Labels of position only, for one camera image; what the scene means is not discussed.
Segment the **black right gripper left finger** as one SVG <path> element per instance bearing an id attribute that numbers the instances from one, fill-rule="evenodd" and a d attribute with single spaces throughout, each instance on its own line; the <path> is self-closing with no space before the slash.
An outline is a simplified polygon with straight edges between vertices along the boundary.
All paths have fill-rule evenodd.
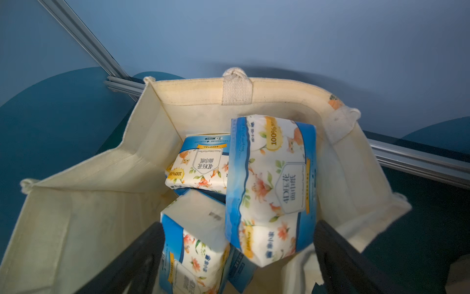
<path id="1" fill-rule="evenodd" d="M 165 244 L 163 225 L 153 223 L 78 294 L 151 294 Z"/>

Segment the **aluminium left frame post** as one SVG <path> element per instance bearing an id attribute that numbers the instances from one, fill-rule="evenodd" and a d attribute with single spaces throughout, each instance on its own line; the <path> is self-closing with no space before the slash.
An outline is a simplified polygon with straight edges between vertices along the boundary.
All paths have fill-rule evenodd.
<path id="1" fill-rule="evenodd" d="M 108 89 L 127 94 L 134 101 L 139 99 L 144 84 L 132 80 L 66 1 L 39 0 L 39 3 L 108 74 L 104 81 Z"/>

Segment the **floral tissue pack bottom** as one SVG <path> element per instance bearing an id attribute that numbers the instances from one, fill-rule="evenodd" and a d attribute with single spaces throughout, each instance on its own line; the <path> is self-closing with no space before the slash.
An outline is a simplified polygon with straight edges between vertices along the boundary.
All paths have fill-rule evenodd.
<path id="1" fill-rule="evenodd" d="M 317 129 L 288 119 L 233 119 L 226 192 L 227 240 L 266 267 L 313 242 Z"/>

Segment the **floral tissue pack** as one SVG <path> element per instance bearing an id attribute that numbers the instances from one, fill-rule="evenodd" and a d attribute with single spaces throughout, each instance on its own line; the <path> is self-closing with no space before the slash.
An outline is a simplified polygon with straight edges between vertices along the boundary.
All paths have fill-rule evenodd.
<path id="1" fill-rule="evenodd" d="M 227 240 L 266 267 L 313 242 L 317 129 L 288 119 L 233 119 L 226 192 Z"/>
<path id="2" fill-rule="evenodd" d="M 227 280 L 231 245 L 225 205 L 189 189 L 161 213 L 165 245 L 159 272 L 168 294 L 220 294 Z"/>
<path id="3" fill-rule="evenodd" d="M 230 134 L 186 137 L 173 165 L 166 173 L 166 186 L 170 189 L 192 188 L 225 195 L 230 138 Z"/>

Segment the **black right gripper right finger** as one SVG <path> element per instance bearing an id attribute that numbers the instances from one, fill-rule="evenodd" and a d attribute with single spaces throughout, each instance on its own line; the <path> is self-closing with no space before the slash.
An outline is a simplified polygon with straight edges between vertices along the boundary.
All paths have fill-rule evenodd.
<path id="1" fill-rule="evenodd" d="M 361 255 L 326 221 L 317 223 L 313 244 L 329 294 L 406 294 L 367 258 Z"/>

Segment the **cream floral canvas bag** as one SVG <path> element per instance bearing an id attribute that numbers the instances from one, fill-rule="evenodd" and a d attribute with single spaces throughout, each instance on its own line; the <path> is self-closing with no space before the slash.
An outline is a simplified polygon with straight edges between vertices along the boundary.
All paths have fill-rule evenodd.
<path id="1" fill-rule="evenodd" d="M 186 135 L 227 132 L 237 115 L 274 115 L 317 127 L 318 218 L 358 251 L 411 210 L 392 192 L 360 112 L 335 106 L 307 83 L 249 78 L 155 81 L 134 108 L 122 142 L 42 181 L 25 179 L 26 200 L 1 264 L 4 294 L 72 294 L 104 269 L 161 212 L 164 170 Z"/>

